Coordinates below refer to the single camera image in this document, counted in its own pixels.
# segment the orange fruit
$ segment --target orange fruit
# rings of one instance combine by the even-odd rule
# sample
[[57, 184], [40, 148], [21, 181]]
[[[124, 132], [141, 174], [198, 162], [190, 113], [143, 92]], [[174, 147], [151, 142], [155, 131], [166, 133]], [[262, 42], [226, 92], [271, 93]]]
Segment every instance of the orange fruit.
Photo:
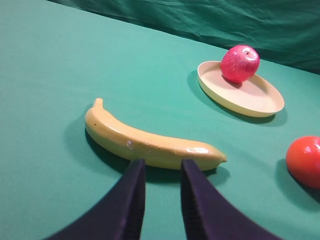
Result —
[[285, 156], [291, 175], [302, 184], [320, 189], [320, 137], [303, 136], [295, 140]]

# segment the plate rim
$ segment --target plate rim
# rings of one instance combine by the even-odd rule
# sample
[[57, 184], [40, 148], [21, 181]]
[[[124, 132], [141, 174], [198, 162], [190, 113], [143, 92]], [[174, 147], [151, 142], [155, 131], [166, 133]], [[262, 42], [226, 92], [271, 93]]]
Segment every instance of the plate rim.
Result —
[[246, 115], [246, 116], [250, 116], [250, 117], [256, 117], [256, 118], [269, 117], [269, 116], [272, 116], [272, 115], [274, 115], [284, 109], [285, 100], [284, 100], [284, 97], [282, 96], [282, 94], [279, 92], [279, 90], [275, 86], [273, 86], [270, 82], [268, 82], [266, 79], [264, 79], [263, 77], [261, 77], [258, 74], [254, 74], [254, 75], [259, 77], [265, 83], [267, 83], [270, 87], [272, 87], [273, 90], [276, 92], [276, 94], [281, 98], [282, 103], [281, 103], [281, 107], [279, 107], [278, 110], [276, 110], [276, 111], [259, 111], [259, 110], [250, 109], [250, 108], [238, 105], [238, 104], [230, 101], [229, 99], [217, 94], [215, 91], [213, 91], [212, 89], [210, 89], [210, 87], [207, 86], [207, 84], [203, 81], [203, 79], [200, 75], [199, 70], [200, 70], [201, 66], [203, 66], [204, 64], [208, 64], [208, 63], [211, 63], [212, 65], [214, 65], [214, 64], [221, 63], [221, 61], [204, 61], [204, 62], [200, 63], [197, 67], [198, 83], [199, 83], [201, 89], [213, 101], [217, 102], [218, 104], [222, 105], [223, 107], [225, 107], [233, 112], [236, 112], [236, 113], [239, 113], [242, 115]]

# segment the toy apple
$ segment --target toy apple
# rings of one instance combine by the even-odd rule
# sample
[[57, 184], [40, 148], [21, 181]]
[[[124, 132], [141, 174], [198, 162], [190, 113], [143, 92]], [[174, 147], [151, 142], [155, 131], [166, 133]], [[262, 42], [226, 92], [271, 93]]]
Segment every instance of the toy apple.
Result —
[[320, 136], [295, 140], [285, 156], [288, 171], [300, 183], [320, 189]]
[[248, 45], [237, 45], [229, 49], [221, 61], [222, 76], [230, 82], [243, 83], [258, 70], [260, 57]]

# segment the pink apple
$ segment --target pink apple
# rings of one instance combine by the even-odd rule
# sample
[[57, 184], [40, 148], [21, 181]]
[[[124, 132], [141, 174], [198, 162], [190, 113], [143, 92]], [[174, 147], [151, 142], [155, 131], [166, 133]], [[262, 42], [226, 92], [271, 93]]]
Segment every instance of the pink apple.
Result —
[[258, 70], [260, 57], [248, 45], [237, 45], [229, 49], [221, 61], [224, 78], [234, 83], [242, 83], [251, 78]]

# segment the green backdrop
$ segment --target green backdrop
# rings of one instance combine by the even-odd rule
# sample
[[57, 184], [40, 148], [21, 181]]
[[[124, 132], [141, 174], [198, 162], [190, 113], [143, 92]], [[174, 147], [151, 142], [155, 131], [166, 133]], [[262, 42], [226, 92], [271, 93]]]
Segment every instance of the green backdrop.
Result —
[[248, 44], [265, 60], [320, 73], [315, 0], [52, 1], [225, 49]]

